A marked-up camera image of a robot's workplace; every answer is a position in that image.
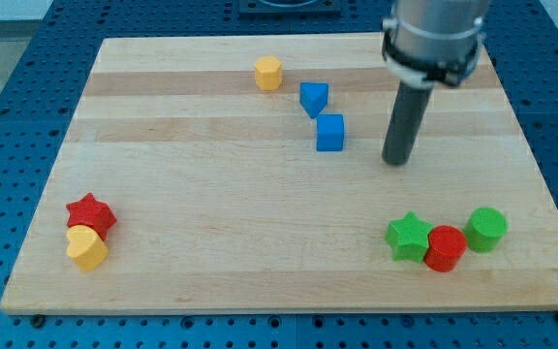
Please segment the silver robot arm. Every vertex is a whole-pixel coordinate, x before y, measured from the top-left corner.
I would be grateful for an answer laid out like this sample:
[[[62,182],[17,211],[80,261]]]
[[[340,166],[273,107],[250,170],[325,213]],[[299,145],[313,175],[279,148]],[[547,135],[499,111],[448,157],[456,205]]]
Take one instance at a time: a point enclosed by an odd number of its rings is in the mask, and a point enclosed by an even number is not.
[[[396,0],[381,21],[381,54],[404,84],[459,86],[481,57],[489,0]]]

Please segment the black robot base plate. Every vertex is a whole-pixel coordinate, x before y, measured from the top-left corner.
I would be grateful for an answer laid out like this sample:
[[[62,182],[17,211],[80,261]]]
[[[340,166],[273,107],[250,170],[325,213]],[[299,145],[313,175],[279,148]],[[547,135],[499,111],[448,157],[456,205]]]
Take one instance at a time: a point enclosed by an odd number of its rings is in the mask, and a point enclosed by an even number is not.
[[[336,14],[341,0],[236,0],[241,15]]]

